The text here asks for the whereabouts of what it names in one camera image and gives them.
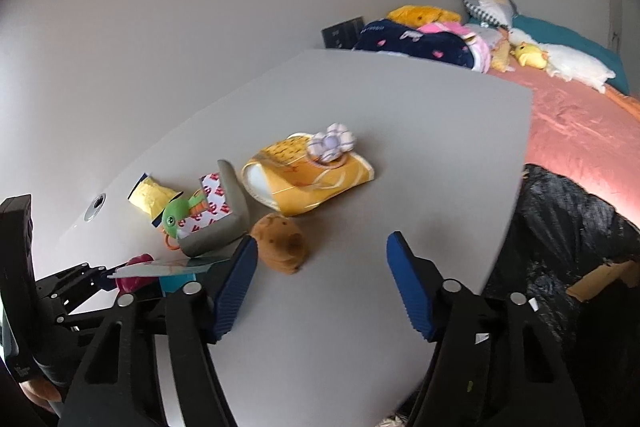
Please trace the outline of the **person's left hand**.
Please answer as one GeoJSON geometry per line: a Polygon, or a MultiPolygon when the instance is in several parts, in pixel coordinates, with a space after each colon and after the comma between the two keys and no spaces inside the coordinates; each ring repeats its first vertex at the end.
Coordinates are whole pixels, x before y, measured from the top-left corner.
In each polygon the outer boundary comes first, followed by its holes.
{"type": "Polygon", "coordinates": [[[60,392],[55,385],[43,377],[23,381],[20,387],[29,401],[53,414],[55,414],[53,404],[62,402],[60,392]]]}

